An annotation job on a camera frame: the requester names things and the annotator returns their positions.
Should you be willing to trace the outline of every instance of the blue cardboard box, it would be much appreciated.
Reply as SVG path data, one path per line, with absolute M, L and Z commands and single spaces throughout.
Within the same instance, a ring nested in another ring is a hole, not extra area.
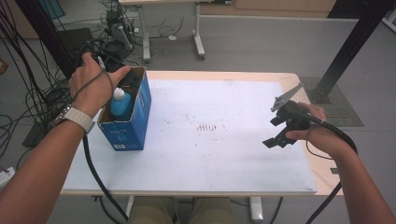
M 144 67 L 133 67 L 135 83 L 125 83 L 122 89 L 131 94 L 134 112 L 129 121 L 117 121 L 110 113 L 110 102 L 102 109 L 97 124 L 116 151 L 143 150 L 149 121 L 151 94 Z

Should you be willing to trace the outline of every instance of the watch strap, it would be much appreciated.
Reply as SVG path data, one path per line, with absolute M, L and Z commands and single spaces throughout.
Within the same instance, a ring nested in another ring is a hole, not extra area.
M 90 116 L 74 107 L 71 107 L 64 117 L 80 125 L 85 130 L 85 133 L 89 133 L 95 123 Z

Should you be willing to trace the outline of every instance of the electronic equipment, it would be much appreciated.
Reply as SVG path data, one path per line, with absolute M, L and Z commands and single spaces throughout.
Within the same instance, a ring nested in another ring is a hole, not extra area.
M 101 45 L 101 49 L 106 54 L 111 55 L 119 60 L 125 59 L 134 49 L 131 33 L 131 27 L 125 25 L 122 18 L 122 9 L 108 10 L 106 12 L 107 28 L 106 32 L 112 38 Z
M 285 136 L 288 131 L 294 130 L 307 130 L 310 127 L 308 119 L 304 119 L 300 114 L 308 114 L 308 111 L 302 106 L 298 105 L 294 101 L 291 101 L 291 97 L 303 86 L 302 83 L 290 91 L 285 92 L 283 95 L 276 97 L 272 112 L 277 111 L 276 117 L 271 119 L 271 123 L 275 126 L 286 122 L 286 127 L 275 137 L 270 138 L 263 143 L 267 147 L 285 147 L 287 144 L 293 145 L 296 140 L 289 139 Z

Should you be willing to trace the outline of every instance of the finger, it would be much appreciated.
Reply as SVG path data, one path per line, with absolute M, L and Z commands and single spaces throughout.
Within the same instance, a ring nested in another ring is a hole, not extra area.
M 114 86 L 117 86 L 119 82 L 131 71 L 131 66 L 123 66 L 119 68 L 116 72 L 111 74 L 111 79 Z
M 305 140 L 308 131 L 289 131 L 285 133 L 285 136 L 292 140 Z
M 81 59 L 84 62 L 84 64 L 96 63 L 96 61 L 92 57 L 91 52 L 85 52 L 84 54 L 82 54 Z
M 322 107 L 317 105 L 309 105 L 303 102 L 299 102 L 298 104 L 306 108 L 312 116 L 318 119 L 326 120 L 326 111 Z

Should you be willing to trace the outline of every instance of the wall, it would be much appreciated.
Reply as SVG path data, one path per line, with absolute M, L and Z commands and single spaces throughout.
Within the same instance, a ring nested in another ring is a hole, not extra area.
M 205 4 L 202 15 L 327 18 L 336 0 L 233 0 L 230 5 Z

